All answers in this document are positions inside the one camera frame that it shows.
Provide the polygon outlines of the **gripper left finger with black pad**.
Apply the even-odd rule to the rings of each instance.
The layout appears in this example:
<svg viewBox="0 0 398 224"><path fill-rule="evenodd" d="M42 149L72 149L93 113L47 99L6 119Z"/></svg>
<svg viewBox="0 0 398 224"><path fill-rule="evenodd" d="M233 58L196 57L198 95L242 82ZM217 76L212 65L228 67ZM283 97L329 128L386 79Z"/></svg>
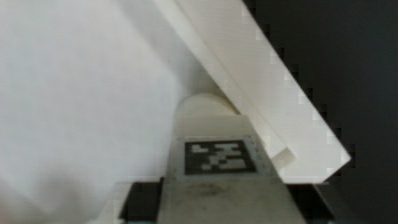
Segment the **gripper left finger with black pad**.
<svg viewBox="0 0 398 224"><path fill-rule="evenodd" d="M157 224L164 179L118 183L97 218L86 224Z"/></svg>

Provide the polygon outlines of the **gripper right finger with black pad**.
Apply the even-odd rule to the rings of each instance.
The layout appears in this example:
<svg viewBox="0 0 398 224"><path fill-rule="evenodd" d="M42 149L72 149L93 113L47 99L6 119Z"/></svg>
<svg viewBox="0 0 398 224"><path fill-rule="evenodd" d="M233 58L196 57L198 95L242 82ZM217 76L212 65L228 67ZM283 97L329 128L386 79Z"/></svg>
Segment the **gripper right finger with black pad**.
<svg viewBox="0 0 398 224"><path fill-rule="evenodd" d="M315 186L312 184L288 184L287 187L306 224L335 224L336 216Z"/></svg>

